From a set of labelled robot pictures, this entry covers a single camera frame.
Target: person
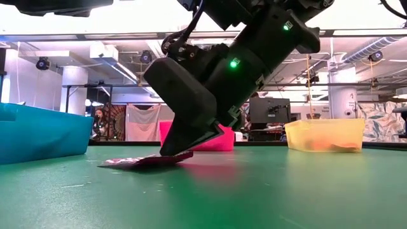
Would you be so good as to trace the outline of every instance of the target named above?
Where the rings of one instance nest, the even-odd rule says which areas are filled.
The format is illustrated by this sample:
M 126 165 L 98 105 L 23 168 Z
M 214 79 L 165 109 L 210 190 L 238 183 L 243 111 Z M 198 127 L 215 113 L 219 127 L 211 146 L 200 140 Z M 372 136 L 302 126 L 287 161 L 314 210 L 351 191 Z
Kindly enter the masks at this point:
M 97 109 L 95 111 L 95 119 L 93 121 L 93 131 L 97 134 L 97 137 L 100 139 L 103 136 L 106 136 L 107 129 L 107 120 L 106 115 L 103 109 Z

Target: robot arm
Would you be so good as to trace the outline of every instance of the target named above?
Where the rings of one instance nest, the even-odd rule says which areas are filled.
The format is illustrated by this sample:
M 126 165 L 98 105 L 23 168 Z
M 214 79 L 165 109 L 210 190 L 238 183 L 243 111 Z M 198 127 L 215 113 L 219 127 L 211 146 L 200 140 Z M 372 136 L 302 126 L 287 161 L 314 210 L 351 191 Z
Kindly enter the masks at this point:
M 333 0 L 181 1 L 193 12 L 190 26 L 163 41 L 166 57 L 156 59 L 144 79 L 175 112 L 162 155 L 176 155 L 223 132 L 240 128 L 240 107 L 261 90 L 271 73 L 294 50 L 317 53 L 319 28 L 305 22 L 330 7 Z M 210 50 L 186 41 L 206 12 L 221 28 L 243 22 L 245 29 L 230 45 Z

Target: red card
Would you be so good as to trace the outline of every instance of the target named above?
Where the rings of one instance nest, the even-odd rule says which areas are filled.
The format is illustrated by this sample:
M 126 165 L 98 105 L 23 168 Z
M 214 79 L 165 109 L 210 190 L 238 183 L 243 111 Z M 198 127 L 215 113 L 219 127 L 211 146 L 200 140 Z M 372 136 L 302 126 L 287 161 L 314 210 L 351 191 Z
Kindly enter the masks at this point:
M 185 159 L 193 156 L 192 151 L 185 151 L 175 156 L 156 156 L 150 155 L 139 158 L 114 158 L 106 160 L 99 167 L 112 169 L 138 169 L 138 168 L 154 168 L 175 165 Z

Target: white curtain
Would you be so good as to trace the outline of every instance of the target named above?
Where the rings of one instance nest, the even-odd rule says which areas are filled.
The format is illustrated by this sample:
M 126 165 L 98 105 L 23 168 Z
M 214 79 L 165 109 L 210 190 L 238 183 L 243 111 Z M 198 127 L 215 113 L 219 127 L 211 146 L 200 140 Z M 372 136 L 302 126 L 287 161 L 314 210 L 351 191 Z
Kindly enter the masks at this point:
M 140 110 L 133 105 L 126 108 L 126 141 L 160 141 L 158 118 L 161 105 Z

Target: black cable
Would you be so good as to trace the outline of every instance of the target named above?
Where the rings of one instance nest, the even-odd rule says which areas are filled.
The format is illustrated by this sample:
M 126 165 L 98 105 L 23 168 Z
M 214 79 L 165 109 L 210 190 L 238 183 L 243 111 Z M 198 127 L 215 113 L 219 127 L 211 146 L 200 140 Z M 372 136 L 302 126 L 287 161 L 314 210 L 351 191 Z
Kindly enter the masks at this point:
M 183 35 L 181 36 L 180 39 L 187 41 L 192 31 L 197 26 L 199 18 L 202 16 L 202 13 L 204 12 L 204 1 L 205 0 L 200 1 L 197 12 L 193 15 L 191 23 L 188 25 L 185 32 L 183 32 Z
M 402 13 L 398 12 L 395 10 L 393 7 L 391 7 L 388 3 L 387 0 L 380 0 L 380 2 L 384 5 L 384 7 L 389 10 L 392 14 L 394 14 L 397 17 L 401 17 L 402 19 L 407 20 L 407 16 L 403 15 Z
M 198 9 L 194 8 L 192 11 L 192 21 L 191 23 L 188 25 L 187 28 L 175 32 L 173 34 L 168 35 L 166 38 L 164 38 L 162 44 L 161 44 L 161 50 L 164 54 L 167 53 L 167 51 L 164 49 L 165 44 L 168 42 L 168 40 L 170 39 L 177 39 L 180 38 L 182 39 L 184 42 L 186 42 L 189 38 L 189 36 L 191 35 L 192 31 L 195 29 L 195 27 L 197 26 L 197 23 L 199 21 L 199 18 L 202 16 L 202 13 L 204 12 L 204 0 L 200 1 L 199 7 Z

